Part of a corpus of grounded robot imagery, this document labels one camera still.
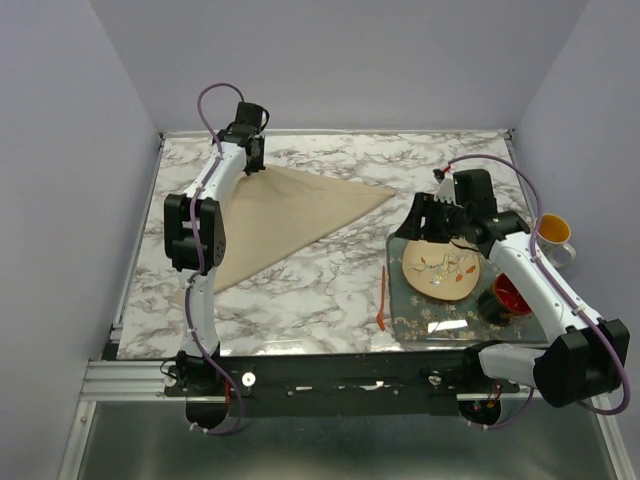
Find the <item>aluminium frame rail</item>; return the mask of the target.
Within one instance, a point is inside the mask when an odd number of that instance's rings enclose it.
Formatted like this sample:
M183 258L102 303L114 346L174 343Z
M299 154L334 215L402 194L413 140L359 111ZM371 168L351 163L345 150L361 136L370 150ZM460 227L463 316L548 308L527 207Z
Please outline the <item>aluminium frame rail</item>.
M175 359L95 361L89 364L82 395L96 400L215 399L230 377L245 398L267 392L280 397L299 393L341 394L383 391L396 395L410 387L429 396L464 397L492 389L490 381L471 372L460 350L364 354L226 356L216 359L224 383L205 391L184 392L169 377Z

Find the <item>beige floral plate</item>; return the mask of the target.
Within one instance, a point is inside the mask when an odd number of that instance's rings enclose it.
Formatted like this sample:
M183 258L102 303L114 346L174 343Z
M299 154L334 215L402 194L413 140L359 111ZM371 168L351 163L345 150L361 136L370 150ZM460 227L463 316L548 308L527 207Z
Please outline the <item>beige floral plate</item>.
M442 301L459 301L478 284L480 258L470 246L409 241L402 254L402 273L417 292Z

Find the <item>beige cloth napkin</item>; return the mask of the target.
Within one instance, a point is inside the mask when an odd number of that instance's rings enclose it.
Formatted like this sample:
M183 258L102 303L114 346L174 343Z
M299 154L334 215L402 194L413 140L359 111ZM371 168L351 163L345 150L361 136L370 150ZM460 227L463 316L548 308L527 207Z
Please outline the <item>beige cloth napkin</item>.
M353 223L394 196L388 188L268 166L234 179L223 202L222 292Z

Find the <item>orange plastic fork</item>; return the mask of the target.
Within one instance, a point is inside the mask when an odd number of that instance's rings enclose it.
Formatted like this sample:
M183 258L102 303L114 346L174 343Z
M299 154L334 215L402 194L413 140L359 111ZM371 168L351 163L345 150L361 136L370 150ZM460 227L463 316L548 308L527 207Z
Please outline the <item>orange plastic fork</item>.
M386 330L385 325L385 303L386 303L386 289L387 289L387 275L386 267L381 268L381 288L380 288L380 305L376 315L376 323L379 329L384 332Z

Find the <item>red black cup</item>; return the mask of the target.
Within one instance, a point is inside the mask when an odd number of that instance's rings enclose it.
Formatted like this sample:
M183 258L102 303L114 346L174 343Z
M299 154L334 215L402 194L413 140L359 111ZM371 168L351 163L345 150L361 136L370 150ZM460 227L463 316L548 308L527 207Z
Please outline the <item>red black cup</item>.
M532 313L530 306L505 274L500 274L479 296L477 306L481 317L495 325L506 325L515 318Z

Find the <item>teal floral serving tray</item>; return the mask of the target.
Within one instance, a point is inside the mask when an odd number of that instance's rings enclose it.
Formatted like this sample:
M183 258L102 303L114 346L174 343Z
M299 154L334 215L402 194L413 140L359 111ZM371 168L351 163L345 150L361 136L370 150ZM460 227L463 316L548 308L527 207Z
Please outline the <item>teal floral serving tray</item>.
M479 296L501 274L477 248L462 239L478 253L480 278L469 296L459 301L442 301L417 292L402 273L402 254L409 241L389 236L386 241L387 282L391 324L398 342L403 345L470 345L488 340L520 344L545 344L546 336L533 314L515 318L506 325L484 320L478 310Z

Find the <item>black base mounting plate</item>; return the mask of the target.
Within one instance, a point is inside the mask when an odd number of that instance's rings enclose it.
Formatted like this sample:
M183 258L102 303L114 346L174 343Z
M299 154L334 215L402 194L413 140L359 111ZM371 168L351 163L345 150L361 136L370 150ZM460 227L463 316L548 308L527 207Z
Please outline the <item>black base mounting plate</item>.
M460 350L217 356L164 361L164 394L193 430L224 434L257 418L470 415L496 420L515 384L470 371Z

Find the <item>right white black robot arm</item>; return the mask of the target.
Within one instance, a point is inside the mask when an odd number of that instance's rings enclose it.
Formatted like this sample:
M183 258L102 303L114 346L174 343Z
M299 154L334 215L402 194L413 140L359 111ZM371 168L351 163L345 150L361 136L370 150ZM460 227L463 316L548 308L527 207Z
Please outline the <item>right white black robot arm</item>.
M541 323L544 350L488 342L473 348L460 379L480 392L496 379L527 385L560 408L623 391L613 414L624 411L631 388L624 369L630 334L619 320L606 320L561 277L536 244L535 234L515 211L499 211L485 169L435 170L435 193L415 195L395 235L447 244L460 238L474 245L511 281Z

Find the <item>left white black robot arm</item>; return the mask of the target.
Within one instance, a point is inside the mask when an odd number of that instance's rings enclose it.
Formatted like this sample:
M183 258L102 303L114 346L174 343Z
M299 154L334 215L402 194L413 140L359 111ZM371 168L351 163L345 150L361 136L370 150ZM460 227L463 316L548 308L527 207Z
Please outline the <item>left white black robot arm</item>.
M211 361L219 354L214 284L226 253L222 203L240 174L264 169L263 130L269 113L239 101L235 118L216 133L201 173L181 194L164 200L164 250L184 289L184 333L169 377L184 392L214 393L224 383Z

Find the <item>white floral mug yellow inside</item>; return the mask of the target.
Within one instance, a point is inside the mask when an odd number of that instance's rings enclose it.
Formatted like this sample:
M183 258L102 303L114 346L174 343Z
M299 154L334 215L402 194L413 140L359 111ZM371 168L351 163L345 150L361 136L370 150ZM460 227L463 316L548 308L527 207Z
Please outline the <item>white floral mug yellow inside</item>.
M576 258L576 250L569 243L571 228L567 221L555 214L544 213L537 220L538 230L532 236L537 249L558 270L569 267Z

